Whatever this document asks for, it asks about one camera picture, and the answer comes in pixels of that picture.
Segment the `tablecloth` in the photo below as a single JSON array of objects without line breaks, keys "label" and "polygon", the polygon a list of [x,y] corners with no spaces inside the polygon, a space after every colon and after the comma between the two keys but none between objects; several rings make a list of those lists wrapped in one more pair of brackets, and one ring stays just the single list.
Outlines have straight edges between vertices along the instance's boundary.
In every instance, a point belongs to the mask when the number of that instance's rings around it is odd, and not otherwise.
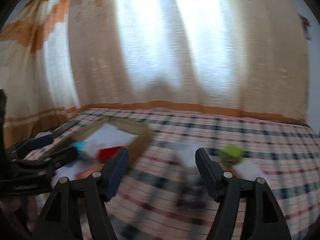
[{"label": "tablecloth", "polygon": [[[309,127],[208,114],[93,108],[77,116],[79,123],[54,144],[103,115],[147,122],[155,133],[151,146],[124,176],[117,195],[106,203],[119,239],[206,239],[219,205],[209,200],[199,211],[176,207],[182,171],[174,152],[185,139],[197,141],[213,158],[227,144],[242,147],[245,157],[272,181],[293,240],[302,239],[320,213],[320,140]],[[51,147],[32,152],[28,159],[37,159]],[[233,240],[240,238],[244,210],[242,201]],[[85,218],[82,230],[84,239],[90,239]]]}]

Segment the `curtain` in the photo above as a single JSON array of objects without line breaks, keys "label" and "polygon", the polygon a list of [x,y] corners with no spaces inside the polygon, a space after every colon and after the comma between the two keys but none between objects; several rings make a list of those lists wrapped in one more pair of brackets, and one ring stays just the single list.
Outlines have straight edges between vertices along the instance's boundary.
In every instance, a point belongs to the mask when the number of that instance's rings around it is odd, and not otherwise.
[{"label": "curtain", "polygon": [[68,47],[69,0],[31,0],[0,33],[4,141],[59,126],[79,107]]},{"label": "curtain", "polygon": [[69,45],[82,106],[306,119],[292,0],[70,0]]}]

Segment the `plaid tablecloth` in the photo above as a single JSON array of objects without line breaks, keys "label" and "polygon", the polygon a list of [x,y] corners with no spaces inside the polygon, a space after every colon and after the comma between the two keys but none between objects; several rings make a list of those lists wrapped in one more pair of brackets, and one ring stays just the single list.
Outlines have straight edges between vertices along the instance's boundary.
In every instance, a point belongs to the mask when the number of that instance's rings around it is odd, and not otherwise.
[{"label": "plaid tablecloth", "polygon": [[[175,145],[185,139],[209,148],[213,156],[227,144],[245,149],[246,157],[272,181],[271,189],[293,240],[302,239],[320,213],[320,140],[311,128],[207,114],[94,108],[77,116],[78,125],[54,144],[103,115],[147,122],[155,132],[152,145],[124,176],[117,195],[106,203],[119,239],[206,239],[218,204],[209,200],[199,211],[176,207],[181,167],[174,152]],[[28,158],[36,159],[50,147],[32,152]],[[242,202],[234,240],[240,238],[244,210]],[[85,218],[82,229],[84,238],[90,239]]]}]

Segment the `lime green sticky note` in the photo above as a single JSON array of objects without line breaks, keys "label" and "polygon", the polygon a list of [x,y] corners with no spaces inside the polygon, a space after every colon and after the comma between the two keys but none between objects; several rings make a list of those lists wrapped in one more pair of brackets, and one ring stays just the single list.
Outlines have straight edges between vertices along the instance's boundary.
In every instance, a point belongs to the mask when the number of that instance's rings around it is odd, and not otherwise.
[{"label": "lime green sticky note", "polygon": [[244,150],[236,145],[227,145],[221,150],[221,152],[234,158],[241,158]]}]

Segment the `red object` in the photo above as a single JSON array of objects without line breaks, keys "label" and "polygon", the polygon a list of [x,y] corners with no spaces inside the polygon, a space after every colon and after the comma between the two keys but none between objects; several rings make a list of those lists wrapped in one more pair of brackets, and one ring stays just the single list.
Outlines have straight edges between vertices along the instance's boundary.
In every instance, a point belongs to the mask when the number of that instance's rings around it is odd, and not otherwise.
[{"label": "red object", "polygon": [[107,149],[101,149],[99,150],[96,158],[100,163],[106,163],[106,161],[115,156],[122,147],[123,146],[117,146]]}]

